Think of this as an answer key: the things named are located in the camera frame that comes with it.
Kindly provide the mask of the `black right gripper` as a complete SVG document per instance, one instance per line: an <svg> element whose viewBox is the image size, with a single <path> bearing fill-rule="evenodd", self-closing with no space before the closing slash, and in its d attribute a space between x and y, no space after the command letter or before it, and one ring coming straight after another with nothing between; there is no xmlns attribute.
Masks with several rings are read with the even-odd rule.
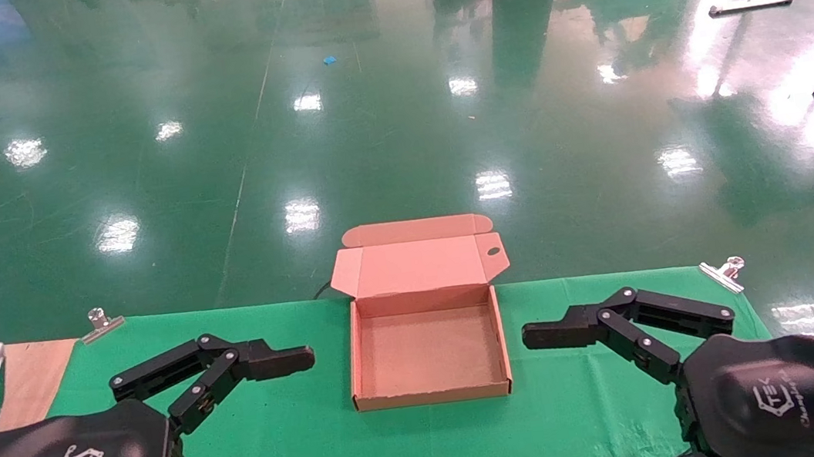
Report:
<svg viewBox="0 0 814 457"><path fill-rule="evenodd" d="M663 385L676 379L681 354L642 326L707 339L732 334L734 322L729 307L622 287L521 332L530 350L606 346ZM675 386L695 457L814 457L814 335L711 337L686 358Z"/></svg>

